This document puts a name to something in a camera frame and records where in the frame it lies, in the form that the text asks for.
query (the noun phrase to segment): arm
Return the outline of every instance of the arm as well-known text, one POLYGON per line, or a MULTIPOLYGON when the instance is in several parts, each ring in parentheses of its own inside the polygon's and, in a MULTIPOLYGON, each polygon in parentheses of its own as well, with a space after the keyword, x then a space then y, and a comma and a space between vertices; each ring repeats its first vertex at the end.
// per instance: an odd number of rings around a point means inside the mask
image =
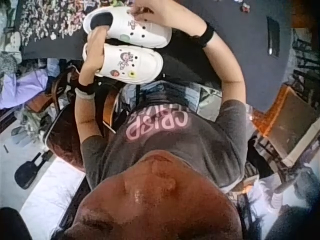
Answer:
MULTIPOLYGON (((179 29, 190 36, 202 36, 206 22, 173 0, 136 0, 132 13, 136 19, 179 29), (140 7, 150 8, 153 13, 139 13, 140 7)), ((246 86, 241 68, 230 48, 215 32, 204 52, 222 81, 222 103, 239 100, 246 103, 246 86)))
MULTIPOLYGON (((190 36, 202 36, 206 22, 189 10, 182 12, 183 26, 180 29, 190 36)), ((246 85, 238 61, 230 48, 215 32, 204 48, 211 66, 222 82, 222 104, 228 100, 246 103, 246 85)))
MULTIPOLYGON (((87 58, 82 66, 79 83, 87 86, 94 82, 95 72, 101 69, 104 62, 104 43, 107 27, 101 26, 94 29, 88 36, 87 58)), ((96 122, 96 106, 94 99, 75 98, 74 115, 79 133, 80 143, 91 136, 101 136, 96 122)))
MULTIPOLYGON (((95 76, 94 72, 86 68, 85 65, 82 67, 79 77, 79 83, 84 86, 93 83, 95 76)), ((101 136, 96 122, 96 105, 94 99, 87 100, 76 96, 74 115, 81 144, 90 136, 101 136)))

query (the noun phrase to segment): black wristband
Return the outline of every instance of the black wristband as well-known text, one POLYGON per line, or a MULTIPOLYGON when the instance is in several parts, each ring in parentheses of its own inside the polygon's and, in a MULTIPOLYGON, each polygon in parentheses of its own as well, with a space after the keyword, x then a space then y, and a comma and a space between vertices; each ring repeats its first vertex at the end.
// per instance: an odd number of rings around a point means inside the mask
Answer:
POLYGON ((76 88, 88 95, 92 95, 95 93, 95 83, 91 83, 87 86, 84 86, 84 85, 81 85, 79 82, 77 82, 76 88))
POLYGON ((206 30, 202 36, 192 36, 190 39, 200 45, 202 48, 205 48, 208 42, 212 39, 215 33, 215 29, 213 26, 210 25, 207 21, 206 23, 206 30))

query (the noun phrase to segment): watch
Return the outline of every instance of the watch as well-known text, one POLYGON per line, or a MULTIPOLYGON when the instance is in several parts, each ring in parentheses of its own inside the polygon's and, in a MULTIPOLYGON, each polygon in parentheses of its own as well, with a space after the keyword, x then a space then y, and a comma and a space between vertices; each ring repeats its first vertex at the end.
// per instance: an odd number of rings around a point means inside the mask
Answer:
POLYGON ((196 35, 196 36, 190 37, 190 39, 194 43, 200 45, 202 48, 205 48, 207 46, 208 42, 212 39, 215 33, 214 27, 211 26, 210 23, 207 21, 205 23, 206 23, 206 30, 202 36, 196 35))

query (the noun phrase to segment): man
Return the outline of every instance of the man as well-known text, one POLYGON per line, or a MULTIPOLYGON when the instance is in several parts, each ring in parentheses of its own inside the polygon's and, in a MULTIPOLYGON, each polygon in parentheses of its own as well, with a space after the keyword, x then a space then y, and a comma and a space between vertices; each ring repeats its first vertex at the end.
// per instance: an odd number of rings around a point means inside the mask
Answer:
MULTIPOLYGON (((145 96, 107 143, 95 122, 94 100, 77 95, 75 118, 92 192, 62 239, 241 239, 238 213, 224 195, 242 179, 246 161, 241 68, 218 34, 210 35, 203 19, 173 0, 136 0, 132 14, 200 36, 222 81, 220 113, 210 122, 170 95, 145 96)), ((88 40, 83 86, 93 82, 108 54, 107 30, 95 28, 88 40)))

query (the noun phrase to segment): sleeve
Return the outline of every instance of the sleeve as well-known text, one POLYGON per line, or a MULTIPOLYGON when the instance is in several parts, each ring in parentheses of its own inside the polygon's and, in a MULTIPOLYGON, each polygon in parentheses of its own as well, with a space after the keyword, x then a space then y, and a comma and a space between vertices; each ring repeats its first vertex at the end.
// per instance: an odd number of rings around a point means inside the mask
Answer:
POLYGON ((101 181, 107 141, 102 136, 90 136, 80 148, 86 178, 91 189, 94 189, 101 181))
POLYGON ((229 137, 244 168, 248 148, 246 105, 238 100, 224 102, 215 123, 229 137))

